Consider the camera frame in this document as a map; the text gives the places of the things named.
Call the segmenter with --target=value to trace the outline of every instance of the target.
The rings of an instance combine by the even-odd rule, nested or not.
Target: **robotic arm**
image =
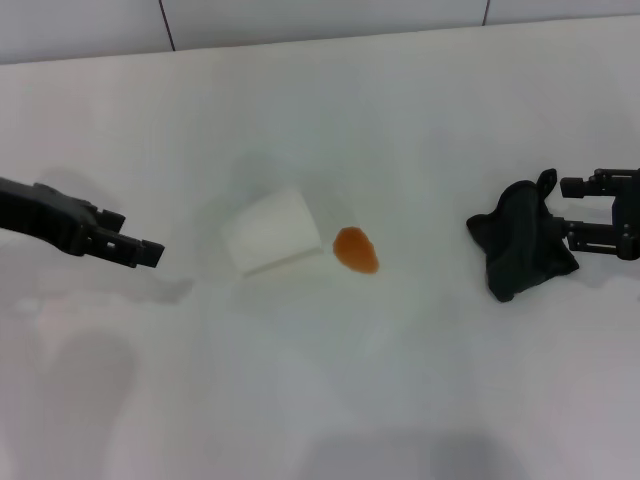
[[[91,255],[135,268],[155,268],[164,247],[120,234],[125,217],[42,185],[0,178],[0,228],[50,243],[69,255]]]
[[[569,249],[576,252],[617,255],[622,260],[640,258],[640,170],[598,169],[587,181],[563,178],[564,198],[615,197],[613,225],[561,220]]]

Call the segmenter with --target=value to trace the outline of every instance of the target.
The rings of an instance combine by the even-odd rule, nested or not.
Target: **white sponge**
[[[319,248],[311,212],[294,188],[269,195],[233,218],[222,236],[242,273]]]

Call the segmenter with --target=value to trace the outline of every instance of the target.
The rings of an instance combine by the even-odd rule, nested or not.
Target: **black fabric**
[[[467,228],[487,255],[487,284],[501,302],[516,293],[578,269],[578,262],[552,228],[544,203],[558,181],[554,169],[545,170],[538,183],[514,183],[500,196],[488,215],[475,215]]]

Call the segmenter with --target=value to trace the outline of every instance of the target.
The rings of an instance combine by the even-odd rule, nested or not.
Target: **white surface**
[[[252,272],[276,262],[320,249],[320,233],[296,188],[267,195],[222,227],[236,268]]]
[[[171,50],[157,0],[0,5],[0,64]]]
[[[167,247],[157,270],[0,248],[2,478],[637,479],[640,267],[579,255],[500,305],[465,220],[551,166],[638,167],[639,37],[627,18],[0,68],[2,175]],[[363,228],[376,275],[328,253],[232,280],[218,226],[290,183],[325,245]]]
[[[164,0],[178,50],[482,25],[486,0]]]
[[[487,25],[640,14],[640,0],[491,0]]]

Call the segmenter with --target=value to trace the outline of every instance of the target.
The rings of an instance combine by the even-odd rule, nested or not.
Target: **orange object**
[[[343,265],[356,272],[373,274],[380,267],[373,244],[358,227],[340,230],[333,242],[333,253]]]

